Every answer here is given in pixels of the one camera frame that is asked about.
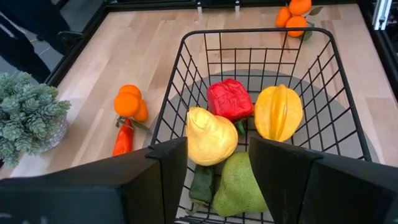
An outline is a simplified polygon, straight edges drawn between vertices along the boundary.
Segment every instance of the fake fruit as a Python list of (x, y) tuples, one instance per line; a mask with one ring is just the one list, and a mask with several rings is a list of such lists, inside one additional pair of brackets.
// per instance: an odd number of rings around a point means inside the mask
[(249, 93), (242, 83), (232, 78), (212, 84), (207, 90), (207, 99), (210, 112), (232, 122), (250, 116), (254, 111)]
[(188, 157), (201, 166), (228, 158), (238, 145), (238, 132), (228, 119), (193, 107), (187, 113)]
[(265, 139), (287, 140), (292, 137), (302, 118), (299, 96), (284, 85), (262, 90), (254, 106), (254, 124)]
[[(286, 22), (286, 28), (306, 28), (307, 27), (307, 22), (304, 17), (302, 16), (294, 16), (291, 17), (287, 22)], [(304, 30), (298, 30), (298, 31), (288, 31), (287, 35), (291, 37), (300, 37), (303, 35)]]
[(226, 160), (220, 187), (211, 206), (222, 217), (267, 210), (266, 201), (251, 170), (247, 152), (234, 153)]
[(288, 7), (283, 7), (279, 10), (276, 17), (275, 26), (278, 28), (285, 28), (286, 22), (292, 17)]
[(114, 110), (119, 116), (133, 117), (136, 121), (145, 122), (148, 120), (148, 109), (141, 97), (141, 92), (136, 86), (124, 85), (113, 101)]
[(139, 109), (139, 99), (130, 93), (121, 93), (113, 101), (114, 110), (122, 117), (132, 117)]
[(200, 205), (209, 206), (213, 200), (213, 190), (214, 166), (197, 165), (191, 189), (189, 190), (189, 198), (193, 202), (193, 210), (186, 210), (186, 212), (189, 215), (193, 215)]
[(292, 0), (289, 11), (293, 16), (302, 16), (311, 9), (311, 0)]
[[(124, 122), (131, 127), (130, 119), (125, 119)], [(132, 151), (132, 137), (134, 130), (126, 125), (122, 125), (119, 130), (118, 138), (114, 145), (112, 156), (118, 156)]]
[(141, 91), (139, 91), (139, 89), (135, 85), (127, 84), (122, 86), (119, 90), (119, 94), (120, 93), (131, 93), (139, 99), (142, 98)]

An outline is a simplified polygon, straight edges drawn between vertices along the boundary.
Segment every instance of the wooden surface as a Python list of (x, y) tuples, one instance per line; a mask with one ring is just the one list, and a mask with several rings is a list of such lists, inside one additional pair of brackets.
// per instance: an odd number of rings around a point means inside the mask
[[(230, 10), (204, 10), (201, 17), (196, 10), (110, 13), (58, 87), (60, 98), (70, 100), (73, 105), (65, 139), (41, 156), (24, 155), (15, 169), (2, 168), (0, 178), (46, 174), (111, 156), (118, 133), (114, 126), (113, 98), (121, 85), (132, 83), (142, 90), (149, 108), (147, 125), (150, 126), (160, 110), (184, 34), (203, 29), (274, 27), (278, 9), (243, 8), (239, 15)], [(365, 133), (379, 160), (398, 166), (398, 145), (394, 139), (398, 136), (397, 103), (359, 8), (357, 5), (326, 6), (308, 20), (335, 36)], [(226, 35), (223, 47), (281, 47), (283, 39), (284, 35), (278, 33)], [(216, 44), (217, 40), (210, 39), (209, 44)], [(302, 76), (326, 42), (325, 35), (319, 33), (304, 43), (295, 74)], [(207, 75), (203, 42), (192, 37), (187, 43), (199, 69)], [(297, 43), (297, 39), (287, 41), (291, 47)], [(276, 62), (279, 57), (277, 53), (267, 56)], [(288, 60), (293, 56), (287, 52), (284, 57)], [(219, 60), (220, 56), (210, 54), (210, 60), (214, 58)], [(210, 73), (219, 72), (220, 66), (210, 70)], [(288, 73), (287, 70), (281, 68), (281, 72)], [(329, 94), (339, 86), (340, 83), (334, 82)], [(346, 105), (344, 99), (338, 100)], [(143, 147), (145, 136), (144, 132), (136, 131), (135, 149)]]

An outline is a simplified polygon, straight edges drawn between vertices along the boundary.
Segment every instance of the orange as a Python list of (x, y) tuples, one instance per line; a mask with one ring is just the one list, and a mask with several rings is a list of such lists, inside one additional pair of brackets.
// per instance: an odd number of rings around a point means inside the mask
[(279, 10), (278, 16), (276, 17), (275, 26), (278, 28), (285, 28), (286, 22), (292, 17), (289, 8), (283, 7)]
[[(307, 22), (305, 18), (302, 16), (291, 17), (286, 23), (286, 28), (306, 28), (306, 27), (307, 27)], [(303, 33), (304, 30), (288, 31), (287, 35), (291, 37), (300, 37), (301, 35), (303, 35)]]
[(289, 11), (293, 16), (302, 16), (311, 9), (311, 0), (293, 0), (289, 4)]
[(135, 85), (124, 85), (120, 88), (119, 94), (120, 93), (131, 93), (134, 96), (137, 96), (139, 99), (142, 98), (141, 91), (135, 86)]
[(148, 108), (143, 99), (139, 101), (139, 110), (133, 118), (142, 123), (148, 120)]
[(113, 100), (114, 110), (119, 116), (132, 117), (140, 107), (139, 98), (131, 93), (120, 93)]

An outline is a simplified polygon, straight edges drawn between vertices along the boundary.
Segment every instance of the red chili pepper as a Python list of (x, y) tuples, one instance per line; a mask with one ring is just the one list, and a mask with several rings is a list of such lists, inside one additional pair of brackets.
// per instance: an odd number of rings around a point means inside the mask
[[(125, 119), (124, 122), (131, 127), (130, 119)], [(132, 137), (134, 131), (130, 127), (126, 125), (120, 127), (112, 156), (118, 156), (132, 151)]]

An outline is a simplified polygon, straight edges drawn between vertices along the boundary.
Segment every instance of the potted plant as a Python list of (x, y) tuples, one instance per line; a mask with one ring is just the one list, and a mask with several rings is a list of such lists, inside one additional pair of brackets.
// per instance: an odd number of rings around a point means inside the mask
[(31, 84), (31, 76), (17, 79), (0, 74), (0, 159), (14, 167), (26, 152), (37, 155), (55, 147), (66, 133), (71, 104), (58, 101), (58, 90)]

